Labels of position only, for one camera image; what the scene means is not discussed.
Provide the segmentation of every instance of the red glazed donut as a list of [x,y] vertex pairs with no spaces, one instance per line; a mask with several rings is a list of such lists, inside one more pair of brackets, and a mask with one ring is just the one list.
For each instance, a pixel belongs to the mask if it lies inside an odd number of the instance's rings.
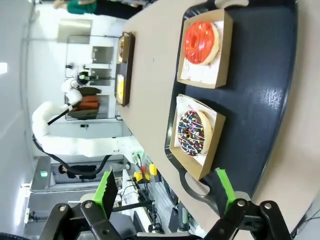
[[195,22],[185,34],[184,56],[192,64],[206,65],[217,55],[219,43],[215,25],[206,21]]

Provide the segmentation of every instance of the red icing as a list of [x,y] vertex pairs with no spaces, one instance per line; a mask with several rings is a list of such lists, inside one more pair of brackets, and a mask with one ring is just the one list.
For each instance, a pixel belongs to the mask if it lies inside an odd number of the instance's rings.
[[215,44],[215,34],[210,22],[198,21],[185,34],[184,56],[192,64],[201,64],[209,56]]

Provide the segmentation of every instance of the chocolate donut with sprinkles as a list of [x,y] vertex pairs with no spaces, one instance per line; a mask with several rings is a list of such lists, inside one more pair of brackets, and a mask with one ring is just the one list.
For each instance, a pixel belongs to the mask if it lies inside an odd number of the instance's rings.
[[208,151],[212,128],[203,112],[189,110],[179,120],[177,136],[181,149],[194,157]]

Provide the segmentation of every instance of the table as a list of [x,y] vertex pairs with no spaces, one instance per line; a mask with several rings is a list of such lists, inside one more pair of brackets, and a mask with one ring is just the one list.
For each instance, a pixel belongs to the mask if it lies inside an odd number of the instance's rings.
[[[125,24],[136,36],[130,103],[118,111],[166,181],[200,226],[219,219],[189,196],[164,144],[177,52],[185,10],[203,0],[159,0]],[[256,204],[276,201],[291,231],[312,203],[320,182],[320,2],[299,1],[299,29],[293,83],[281,129],[254,195]],[[250,239],[240,232],[237,240]]]

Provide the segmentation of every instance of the green shirt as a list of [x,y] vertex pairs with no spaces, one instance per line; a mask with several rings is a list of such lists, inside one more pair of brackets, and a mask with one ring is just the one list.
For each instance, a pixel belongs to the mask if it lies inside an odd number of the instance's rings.
[[94,14],[97,8],[97,3],[79,5],[78,0],[67,2],[67,10],[71,14]]

